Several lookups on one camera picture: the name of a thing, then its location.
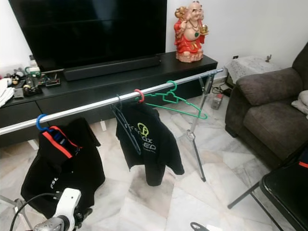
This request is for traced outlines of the black shirt yellow-green logo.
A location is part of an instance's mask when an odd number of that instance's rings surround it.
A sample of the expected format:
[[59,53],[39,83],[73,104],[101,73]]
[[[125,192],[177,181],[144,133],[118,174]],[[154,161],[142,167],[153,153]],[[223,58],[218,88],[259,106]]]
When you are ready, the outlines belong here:
[[122,112],[141,148],[141,155],[138,155],[125,130],[117,123],[116,137],[128,167],[143,165],[146,182],[150,186],[159,186],[162,183],[167,167],[171,168],[174,174],[183,175],[185,170],[177,141],[161,121],[159,112],[149,105],[138,102],[123,104]]

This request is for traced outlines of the side table with lace cloth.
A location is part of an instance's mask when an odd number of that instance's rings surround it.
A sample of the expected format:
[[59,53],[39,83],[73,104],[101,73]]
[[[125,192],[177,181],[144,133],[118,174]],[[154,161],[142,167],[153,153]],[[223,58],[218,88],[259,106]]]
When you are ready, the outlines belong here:
[[258,56],[246,56],[237,59],[232,59],[225,65],[227,71],[226,83],[233,87],[238,79],[248,75],[262,74],[271,71],[281,70],[282,68],[267,62]]

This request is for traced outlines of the small grey pillow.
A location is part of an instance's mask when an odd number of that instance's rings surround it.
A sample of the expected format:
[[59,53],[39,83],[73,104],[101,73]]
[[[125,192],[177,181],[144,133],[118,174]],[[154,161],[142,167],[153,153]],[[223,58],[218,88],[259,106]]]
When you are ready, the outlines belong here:
[[305,114],[308,119],[308,90],[301,91],[297,100],[291,102],[291,106]]

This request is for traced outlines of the small black device box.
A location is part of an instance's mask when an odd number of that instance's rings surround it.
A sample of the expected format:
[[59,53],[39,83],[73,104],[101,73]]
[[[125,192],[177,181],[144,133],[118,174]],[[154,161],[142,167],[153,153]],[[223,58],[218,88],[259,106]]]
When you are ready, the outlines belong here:
[[60,86],[60,79],[59,78],[46,79],[46,81],[44,82],[44,86],[46,86],[47,88],[58,87]]

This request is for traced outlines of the black flat television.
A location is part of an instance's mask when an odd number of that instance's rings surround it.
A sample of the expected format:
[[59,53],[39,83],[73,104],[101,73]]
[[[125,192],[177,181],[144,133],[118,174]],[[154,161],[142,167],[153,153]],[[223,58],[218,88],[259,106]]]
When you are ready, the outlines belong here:
[[8,0],[42,71],[163,53],[167,0]]

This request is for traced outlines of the blue plastic hanger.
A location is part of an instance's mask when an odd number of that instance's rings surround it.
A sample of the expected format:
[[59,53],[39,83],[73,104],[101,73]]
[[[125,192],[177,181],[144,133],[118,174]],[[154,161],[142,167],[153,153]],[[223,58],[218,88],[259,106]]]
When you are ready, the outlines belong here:
[[37,129],[40,130],[41,132],[45,132],[45,131],[49,132],[49,131],[51,131],[49,127],[43,127],[43,126],[40,125],[40,119],[42,119],[45,116],[47,116],[47,114],[40,114],[37,117],[37,120],[36,120],[36,123],[35,123]]

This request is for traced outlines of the black tv console cabinet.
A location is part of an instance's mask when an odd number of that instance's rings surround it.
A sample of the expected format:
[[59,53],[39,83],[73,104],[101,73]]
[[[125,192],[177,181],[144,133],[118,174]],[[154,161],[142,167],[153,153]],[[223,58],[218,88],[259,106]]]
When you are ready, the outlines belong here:
[[[115,74],[67,81],[63,73],[58,74],[58,87],[42,88],[43,94],[11,99],[0,108],[0,127],[15,125],[22,121],[36,119],[40,114],[55,114],[77,106],[103,101],[105,99],[132,93],[133,90],[144,90],[181,78],[215,70],[218,62],[208,56],[194,63],[182,63],[176,59],[175,52],[160,55],[158,66],[125,71]],[[198,80],[189,83],[178,83],[175,94],[184,99],[202,95],[202,86]],[[102,106],[79,114],[62,117],[48,122],[48,125],[64,125],[71,120],[84,117],[88,123],[97,123],[114,117],[109,106]],[[0,136],[0,147],[18,144],[23,141],[37,139],[35,126],[17,130]]]

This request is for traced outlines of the black tape dispenser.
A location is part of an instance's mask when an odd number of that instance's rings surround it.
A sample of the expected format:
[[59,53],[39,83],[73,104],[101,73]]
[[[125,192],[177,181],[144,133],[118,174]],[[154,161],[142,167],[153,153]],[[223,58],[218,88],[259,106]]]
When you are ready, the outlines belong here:
[[37,83],[24,84],[24,86],[22,87],[22,90],[23,90],[24,96],[26,97],[42,94],[42,90],[39,88]]

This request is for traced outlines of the grey power strip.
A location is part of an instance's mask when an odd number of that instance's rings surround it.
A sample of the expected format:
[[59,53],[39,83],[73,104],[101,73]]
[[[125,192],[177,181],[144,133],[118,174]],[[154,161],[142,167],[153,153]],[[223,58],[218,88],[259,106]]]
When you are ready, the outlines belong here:
[[214,94],[211,102],[211,108],[214,110],[218,110],[222,104],[223,99],[223,94]]

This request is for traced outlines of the black plastic hanger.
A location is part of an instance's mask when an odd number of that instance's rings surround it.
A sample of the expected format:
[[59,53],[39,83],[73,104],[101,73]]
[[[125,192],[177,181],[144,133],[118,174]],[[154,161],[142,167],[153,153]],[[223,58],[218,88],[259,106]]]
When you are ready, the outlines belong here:
[[117,103],[111,105],[112,112],[114,113],[119,125],[121,125],[123,130],[125,130],[126,136],[129,138],[130,143],[132,143],[132,146],[134,147],[136,153],[138,155],[141,155],[141,148],[137,143],[136,137],[134,137],[134,134],[132,134],[131,129],[129,127],[129,123],[122,112],[122,99],[119,96],[119,94],[117,94],[116,97],[117,97]]

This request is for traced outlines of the black folding chair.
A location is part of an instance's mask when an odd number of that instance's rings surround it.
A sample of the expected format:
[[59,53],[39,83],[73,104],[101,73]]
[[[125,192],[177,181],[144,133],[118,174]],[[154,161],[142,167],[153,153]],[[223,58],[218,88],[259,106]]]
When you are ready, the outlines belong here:
[[302,150],[306,147],[308,144],[289,156],[279,167],[264,175],[227,207],[233,208],[250,195],[275,226],[283,231],[275,218],[253,194],[256,189],[260,189],[295,231],[308,231],[308,169],[298,164]]

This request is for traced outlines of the red laughing buddha statue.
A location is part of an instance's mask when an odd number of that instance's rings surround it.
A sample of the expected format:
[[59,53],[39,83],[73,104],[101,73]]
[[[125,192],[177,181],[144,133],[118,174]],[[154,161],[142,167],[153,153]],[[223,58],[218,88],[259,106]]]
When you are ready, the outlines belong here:
[[202,60],[202,44],[209,33],[208,26],[203,24],[202,5],[195,0],[189,6],[177,8],[174,15],[178,18],[174,24],[176,59],[183,63]]

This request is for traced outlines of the red plastic hanger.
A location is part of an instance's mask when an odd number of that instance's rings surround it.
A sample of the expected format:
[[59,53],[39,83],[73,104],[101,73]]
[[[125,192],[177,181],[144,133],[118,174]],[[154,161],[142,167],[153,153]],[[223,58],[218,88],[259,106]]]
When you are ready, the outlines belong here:
[[141,90],[133,90],[134,92],[137,92],[139,95],[136,98],[136,101],[138,103],[143,103],[145,101],[145,95],[143,94],[143,92]]

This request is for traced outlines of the silver metal clothes rack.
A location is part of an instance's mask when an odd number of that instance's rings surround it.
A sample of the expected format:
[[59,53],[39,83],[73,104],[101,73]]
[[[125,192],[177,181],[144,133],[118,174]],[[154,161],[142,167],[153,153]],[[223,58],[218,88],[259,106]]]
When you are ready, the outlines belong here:
[[[202,82],[203,78],[206,77],[207,80],[204,81],[203,84],[202,84],[202,93],[203,93],[202,102],[201,102],[201,105],[198,106],[198,107],[202,108],[202,106],[205,104],[205,102],[207,100],[207,95],[211,92],[211,89],[213,87],[214,77],[218,73],[221,73],[222,71],[224,71],[224,70],[223,69],[209,70],[209,71],[205,71],[204,73],[200,73],[200,74],[197,74],[197,75],[193,75],[193,76],[190,76],[190,77],[185,77],[185,78],[182,78],[182,79],[179,79],[179,80],[173,80],[173,81],[175,81],[178,85],[181,85],[181,84],[184,84],[184,83],[189,83],[189,82],[194,81],[194,80],[198,80],[198,81]],[[143,92],[144,95],[145,94],[156,94],[156,93],[165,93],[168,90],[170,90],[171,88],[172,88],[171,83],[164,83],[164,84],[159,84],[157,86],[150,87],[150,88],[147,88],[147,89],[141,90],[141,91]],[[136,98],[138,97],[138,95],[139,94],[137,92],[131,92],[129,94],[121,95],[120,97],[121,97],[122,101],[129,101],[129,100],[135,101]],[[80,114],[82,112],[101,108],[102,106],[109,106],[109,105],[116,104],[116,103],[117,103],[117,97],[112,97],[110,99],[105,99],[105,100],[102,100],[102,101],[93,102],[93,103],[90,103],[88,105],[77,106],[76,108],[72,108],[72,109],[61,111],[61,112],[57,112],[55,114],[47,115],[47,116],[43,117],[42,119],[40,119],[40,122],[48,122],[48,121],[52,121],[52,120],[55,120],[55,119],[59,119],[61,117]],[[19,131],[19,130],[22,130],[22,129],[29,128],[31,126],[35,126],[36,120],[37,120],[37,118],[27,120],[27,121],[23,121],[23,122],[20,122],[20,123],[16,123],[15,125],[4,126],[3,128],[0,128],[0,135],[4,136],[5,134],[9,134],[11,132],[15,132],[15,131]],[[196,155],[196,160],[197,160],[199,171],[200,171],[200,174],[201,174],[201,179],[202,179],[203,182],[206,182],[206,176],[205,176],[205,172],[203,170],[202,159],[200,157],[199,150],[198,150],[197,145],[196,145],[196,141],[195,141],[196,135],[194,134],[194,130],[196,130],[196,126],[198,124],[198,120],[199,119],[197,119],[196,117],[194,118],[194,122],[192,123],[192,127],[191,127],[191,129],[188,129],[186,131],[186,135],[192,142],[194,154]]]

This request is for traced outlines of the black soundbar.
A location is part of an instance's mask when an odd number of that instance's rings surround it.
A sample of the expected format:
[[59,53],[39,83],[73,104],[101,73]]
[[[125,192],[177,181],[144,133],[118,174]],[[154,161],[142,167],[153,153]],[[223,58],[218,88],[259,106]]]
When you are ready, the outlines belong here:
[[159,55],[148,55],[134,59],[117,60],[113,62],[65,68],[63,70],[63,75],[67,81],[74,81],[125,71],[139,70],[142,68],[158,66],[159,64],[161,64],[161,58]]

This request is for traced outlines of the white paper stack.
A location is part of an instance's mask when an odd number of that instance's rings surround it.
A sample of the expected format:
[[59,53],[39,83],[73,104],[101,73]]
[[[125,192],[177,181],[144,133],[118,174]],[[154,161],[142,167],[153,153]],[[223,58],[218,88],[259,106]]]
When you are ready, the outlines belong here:
[[0,80],[0,106],[3,106],[14,95],[14,88],[11,87],[13,81],[9,78]]

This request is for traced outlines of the clear plastic bottle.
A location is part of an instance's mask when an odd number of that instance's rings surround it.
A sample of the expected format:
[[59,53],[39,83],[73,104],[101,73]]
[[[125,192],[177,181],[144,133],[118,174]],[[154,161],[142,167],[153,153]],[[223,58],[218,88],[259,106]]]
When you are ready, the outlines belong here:
[[37,61],[33,57],[33,55],[29,55],[29,66],[26,68],[26,71],[29,73],[40,72],[40,68],[37,64]]

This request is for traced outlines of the navy shirt red stripe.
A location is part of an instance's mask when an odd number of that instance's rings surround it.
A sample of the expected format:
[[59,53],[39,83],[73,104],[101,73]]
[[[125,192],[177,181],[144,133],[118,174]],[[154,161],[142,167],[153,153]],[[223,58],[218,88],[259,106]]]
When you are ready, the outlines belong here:
[[308,169],[308,147],[302,150],[298,164],[300,165],[300,167],[305,167]]

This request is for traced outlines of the brown fabric sofa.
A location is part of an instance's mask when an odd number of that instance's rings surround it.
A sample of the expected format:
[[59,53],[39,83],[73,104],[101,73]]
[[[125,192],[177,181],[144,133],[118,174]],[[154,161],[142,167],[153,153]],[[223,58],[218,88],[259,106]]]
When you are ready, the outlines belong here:
[[292,106],[308,93],[308,42],[291,67],[241,77],[225,112],[225,130],[270,168],[308,145],[308,117]]

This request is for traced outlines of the green plastic hanger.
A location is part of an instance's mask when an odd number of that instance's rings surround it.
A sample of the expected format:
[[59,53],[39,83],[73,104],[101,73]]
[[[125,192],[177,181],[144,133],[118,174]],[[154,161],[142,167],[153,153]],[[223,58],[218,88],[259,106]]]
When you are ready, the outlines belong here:
[[174,111],[174,112],[178,112],[179,114],[193,116],[193,117],[196,117],[197,119],[205,120],[205,119],[208,118],[207,114],[203,113],[202,109],[200,107],[194,105],[193,103],[187,101],[186,99],[183,99],[182,97],[176,96],[175,90],[178,88],[178,84],[175,81],[168,80],[167,83],[172,84],[172,88],[170,90],[168,90],[167,92],[156,93],[156,94],[145,94],[145,96],[147,96],[147,97],[158,97],[158,96],[160,96],[162,101],[167,102],[167,103],[171,103],[171,104],[178,104],[180,102],[183,102],[183,103],[191,106],[192,108],[196,109],[197,114],[190,114],[188,112],[181,111],[181,110],[174,109],[174,108],[170,108],[168,106],[155,105],[155,104],[152,104],[152,103],[146,103],[146,105],[154,106],[154,107],[158,107],[158,108],[162,108],[162,109],[166,109],[166,110],[170,110],[170,111]]

